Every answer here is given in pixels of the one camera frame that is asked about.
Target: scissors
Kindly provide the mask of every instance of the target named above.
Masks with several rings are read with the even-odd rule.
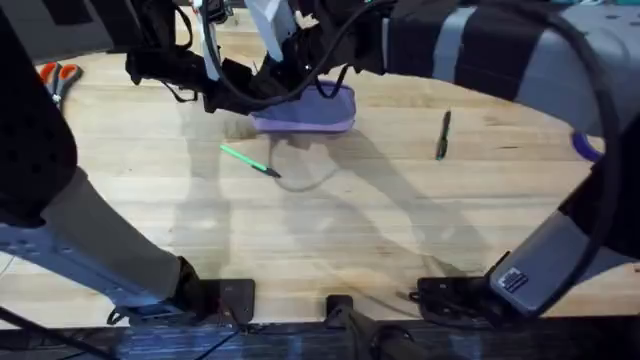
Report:
[[[57,62],[48,63],[40,70],[40,78],[58,109],[71,85],[81,76],[82,69],[73,64],[62,66]]]

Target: black wire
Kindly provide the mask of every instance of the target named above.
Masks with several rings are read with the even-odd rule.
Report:
[[[264,326],[260,329],[249,328],[247,329],[247,334],[249,335],[262,335],[262,336],[295,336],[295,335],[304,335],[304,334],[313,334],[313,333],[322,333],[328,332],[332,329],[328,329],[324,326],[325,323],[321,324],[313,324],[309,325],[303,329],[293,330],[293,331],[265,331],[266,329],[271,328],[273,325]]]
[[[74,331],[71,335],[69,335],[69,337],[72,337],[76,340],[85,341],[87,339],[92,338],[93,336],[100,333],[101,331],[103,331],[103,329],[101,328],[90,329],[88,331],[86,329],[79,329]],[[40,339],[40,344],[36,346],[30,346],[30,347],[9,347],[9,346],[0,345],[0,350],[8,351],[8,352],[25,352],[25,351],[51,351],[51,350],[60,350],[60,349],[68,348],[68,346],[64,344],[44,345],[45,340],[47,340],[47,338],[42,337]]]
[[[27,320],[21,317],[20,315],[14,314],[13,312],[7,310],[2,306],[0,306],[0,319],[8,322],[9,324],[12,324],[21,329],[24,329],[27,332],[36,333],[40,336],[45,336],[52,340],[58,341],[62,344],[75,347],[79,350],[82,350],[91,355],[94,355],[100,359],[118,360],[116,357],[110,355],[109,353],[101,349],[98,349],[97,347],[91,344],[88,344],[80,340],[76,340],[68,336],[61,335],[56,331],[47,329],[41,325],[38,325],[30,320]]]
[[[340,75],[338,75],[338,80],[336,81],[336,84],[334,85],[333,90],[331,90],[331,94],[329,95],[327,95],[327,93],[324,92],[324,89],[322,88],[322,84],[320,83],[320,80],[316,76],[316,79],[315,79],[316,89],[318,89],[320,96],[322,96],[325,99],[335,98],[336,95],[338,95],[340,88],[342,88],[342,82],[344,81],[344,77],[347,75],[347,70],[349,70],[350,67],[351,65],[349,64],[342,67],[342,70],[340,70]]]
[[[351,17],[342,25],[340,30],[338,30],[338,32],[336,33],[335,38],[331,41],[331,44],[327,48],[327,52],[320,59],[318,64],[311,70],[309,75],[302,81],[302,83],[300,83],[300,85],[298,85],[298,87],[296,87],[293,91],[291,91],[291,92],[289,92],[289,93],[287,93],[285,95],[276,96],[276,97],[272,97],[272,98],[268,98],[268,99],[257,99],[257,98],[254,98],[254,97],[250,96],[250,95],[245,94],[244,92],[239,90],[231,82],[231,80],[229,80],[229,78],[227,78],[227,76],[224,73],[224,71],[222,71],[222,65],[220,64],[220,59],[218,58],[218,56],[216,56],[216,52],[214,51],[213,42],[211,41],[211,31],[209,29],[209,22],[207,21],[207,18],[209,16],[209,9],[208,9],[208,6],[207,6],[207,4],[208,4],[207,0],[204,1],[203,6],[200,8],[200,15],[202,15],[202,22],[203,22],[202,23],[202,27],[203,27],[203,32],[204,32],[205,44],[207,46],[207,50],[209,52],[209,56],[211,57],[211,62],[213,63],[213,67],[218,72],[218,76],[220,77],[220,81],[240,101],[242,101],[242,102],[244,102],[244,103],[246,103],[248,105],[262,107],[262,106],[272,106],[272,105],[281,104],[283,102],[293,100],[297,96],[299,96],[306,89],[306,87],[309,84],[311,84],[311,82],[314,81],[314,79],[318,75],[320,75],[320,72],[325,67],[326,63],[329,61],[329,58],[331,57],[333,52],[336,50],[337,46],[340,44],[340,41],[342,41],[342,38],[346,35],[347,31],[351,28],[351,25],[353,25],[353,23],[356,20],[358,20],[358,18],[360,18],[360,16],[364,15],[365,13],[371,11],[372,9],[374,9],[376,7],[383,6],[383,5],[394,4],[396,1],[397,0],[374,0],[374,1],[371,1],[371,2],[363,5],[360,9],[358,9],[358,11],[353,13],[353,15],[351,15]]]
[[[185,14],[184,11],[182,11],[180,6],[175,5],[175,3],[174,3],[174,9],[178,12],[180,17],[182,18],[182,21],[184,22],[184,25],[187,27],[187,31],[189,32],[189,41],[187,41],[186,44],[178,45],[177,47],[180,50],[189,50],[189,48],[191,48],[191,45],[193,44],[193,30],[191,28],[191,20],[189,20],[189,16],[187,16],[187,14]]]
[[[441,318],[441,317],[432,315],[432,313],[426,308],[426,304],[425,304],[426,301],[429,301],[430,303],[437,301],[437,302],[440,302],[443,307],[455,309],[457,311],[456,314],[464,313],[467,316],[473,316],[472,315],[473,311],[471,309],[466,309],[464,307],[461,307],[460,305],[454,304],[449,300],[436,298],[436,297],[429,297],[428,299],[425,299],[425,295],[420,294],[420,292],[417,292],[417,291],[409,293],[409,300],[418,304],[420,308],[420,315],[422,316],[422,319],[427,323],[450,328],[450,329],[456,329],[456,330],[467,330],[467,331],[496,330],[496,328],[491,324],[480,325],[480,324],[474,324],[471,321],[467,321],[467,320],[464,320],[464,322],[457,322],[457,323],[452,322],[450,319]]]
[[[575,28],[569,21],[555,13],[545,13],[536,8],[521,3],[499,2],[491,3],[521,16],[530,21],[544,24],[555,30],[578,55],[588,75],[589,82],[596,102],[598,103],[598,115],[602,128],[602,136],[605,140],[606,153],[602,158],[604,166],[604,180],[602,184],[602,197],[599,202],[600,213],[596,225],[590,234],[590,240],[580,255],[578,263],[573,268],[556,291],[536,310],[531,317],[538,317],[546,312],[573,285],[575,285],[589,265],[593,262],[600,247],[605,243],[613,225],[613,220],[618,208],[621,183],[621,146],[619,141],[620,120],[615,103],[611,95],[611,87],[604,69],[601,67],[598,55],[595,53],[585,35]]]
[[[191,96],[191,99],[185,99],[182,96],[180,96],[175,90],[173,90],[171,88],[171,86],[169,86],[169,84],[167,84],[164,81],[160,81],[160,83],[162,85],[164,85],[164,87],[166,87],[167,89],[169,89],[169,91],[171,91],[171,95],[173,95],[173,98],[176,99],[177,102],[179,103],[186,103],[186,102],[190,102],[190,101],[198,101],[198,92],[194,91],[193,92],[193,96]]]
[[[421,293],[419,291],[412,291],[409,293],[409,300],[413,301],[416,304],[421,304],[425,301],[428,302],[438,302],[439,305],[455,310],[458,314],[464,314],[467,316],[477,315],[477,312],[473,309],[461,306],[459,304],[454,303],[451,300],[448,300],[444,297],[432,296],[426,293]]]
[[[78,356],[84,355],[86,353],[87,353],[86,351],[80,351],[80,352],[75,353],[75,354],[71,354],[71,355],[68,355],[68,356],[65,356],[65,357],[57,358],[56,360],[69,360],[69,359],[77,358]]]
[[[240,331],[236,331],[236,332],[228,335],[224,339],[220,340],[220,342],[218,342],[217,344],[215,344],[211,348],[209,348],[209,350],[205,351],[202,355],[198,356],[197,358],[195,358],[193,360],[203,360],[203,359],[205,359],[207,356],[209,356],[209,354],[211,354],[212,352],[216,351],[222,345],[226,344],[229,340],[231,340],[234,337],[236,337],[239,333],[240,333]]]

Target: light wood surface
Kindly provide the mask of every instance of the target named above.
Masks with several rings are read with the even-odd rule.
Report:
[[[263,57],[246,13],[218,37],[225,56],[248,64]],[[274,181],[218,150],[228,124],[245,117],[177,104],[155,81],[136,87],[121,55],[67,62],[85,70],[65,116],[90,180],[200,277],[255,279],[257,322],[320,320],[325,296],[335,293],[352,295],[376,319],[417,318],[399,296],[416,279],[483,274],[590,166],[564,123],[533,110],[436,81],[351,73],[358,113],[348,134],[232,142],[264,163],[271,152],[283,175]],[[438,162],[447,108],[449,152]],[[0,269],[8,260],[0,254]],[[637,313],[638,285],[634,267],[620,267],[578,286],[549,314]],[[104,325],[112,308],[22,260],[0,278],[0,304],[51,327]]]

